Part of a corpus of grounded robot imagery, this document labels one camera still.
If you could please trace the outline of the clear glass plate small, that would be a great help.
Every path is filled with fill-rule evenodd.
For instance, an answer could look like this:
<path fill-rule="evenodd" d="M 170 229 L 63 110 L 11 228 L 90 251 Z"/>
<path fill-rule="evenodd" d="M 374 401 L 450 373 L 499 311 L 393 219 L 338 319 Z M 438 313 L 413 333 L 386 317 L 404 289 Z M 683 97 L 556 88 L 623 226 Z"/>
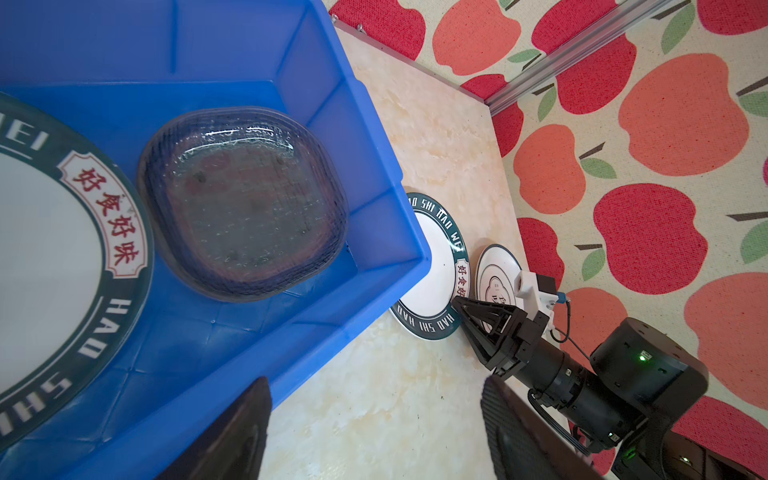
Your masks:
<path fill-rule="evenodd" d="M 304 282 L 338 257 L 348 231 L 328 151 L 268 108 L 204 109 L 168 122 L 142 152 L 137 188 L 167 265 L 220 301 L 260 301 Z"/>

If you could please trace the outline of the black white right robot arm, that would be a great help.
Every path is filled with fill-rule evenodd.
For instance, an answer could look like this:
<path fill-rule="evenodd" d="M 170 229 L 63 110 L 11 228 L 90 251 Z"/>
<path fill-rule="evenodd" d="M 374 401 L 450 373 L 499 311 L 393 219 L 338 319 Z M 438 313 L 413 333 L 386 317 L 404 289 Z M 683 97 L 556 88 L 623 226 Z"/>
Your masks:
<path fill-rule="evenodd" d="M 607 450 L 620 479 L 754 477 L 674 432 L 709 373 L 650 325 L 624 319 L 582 365 L 544 338 L 543 313 L 464 297 L 452 304 L 490 371 L 480 405 L 498 478 L 593 479 L 589 457 Z"/>

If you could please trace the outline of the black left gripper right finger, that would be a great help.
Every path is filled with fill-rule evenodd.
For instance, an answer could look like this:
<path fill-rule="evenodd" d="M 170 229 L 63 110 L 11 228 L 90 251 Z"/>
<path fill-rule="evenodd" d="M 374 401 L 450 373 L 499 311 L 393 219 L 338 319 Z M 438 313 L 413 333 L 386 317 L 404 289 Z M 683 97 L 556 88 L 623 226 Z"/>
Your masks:
<path fill-rule="evenodd" d="M 500 378 L 485 380 L 480 406 L 497 478 L 600 477 Z"/>

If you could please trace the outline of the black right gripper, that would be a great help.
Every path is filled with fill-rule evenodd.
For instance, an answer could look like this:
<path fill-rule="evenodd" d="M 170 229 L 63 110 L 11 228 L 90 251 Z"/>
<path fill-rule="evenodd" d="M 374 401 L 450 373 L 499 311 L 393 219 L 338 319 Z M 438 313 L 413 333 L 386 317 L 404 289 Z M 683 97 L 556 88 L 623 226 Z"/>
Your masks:
<path fill-rule="evenodd" d="M 501 378 L 513 376 L 530 361 L 549 322 L 541 311 L 530 319 L 515 305 L 461 296 L 451 306 L 462 315 L 462 329 L 479 361 Z"/>

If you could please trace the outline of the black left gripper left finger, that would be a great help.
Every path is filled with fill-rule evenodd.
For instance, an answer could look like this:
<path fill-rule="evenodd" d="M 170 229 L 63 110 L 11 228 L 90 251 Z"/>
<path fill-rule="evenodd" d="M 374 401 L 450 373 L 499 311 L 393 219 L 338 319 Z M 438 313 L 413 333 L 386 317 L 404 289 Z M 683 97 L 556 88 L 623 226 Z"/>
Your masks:
<path fill-rule="evenodd" d="M 260 377 L 158 477 L 256 479 L 272 411 L 268 379 Z"/>

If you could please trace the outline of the large green rimmed plate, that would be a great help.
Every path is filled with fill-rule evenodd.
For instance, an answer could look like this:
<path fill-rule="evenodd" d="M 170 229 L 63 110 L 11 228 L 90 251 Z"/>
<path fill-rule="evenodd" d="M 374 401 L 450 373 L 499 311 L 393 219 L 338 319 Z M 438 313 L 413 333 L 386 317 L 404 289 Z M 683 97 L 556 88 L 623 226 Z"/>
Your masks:
<path fill-rule="evenodd" d="M 41 110 L 1 98 L 1 446 L 88 387 L 146 303 L 147 213 L 120 168 Z"/>

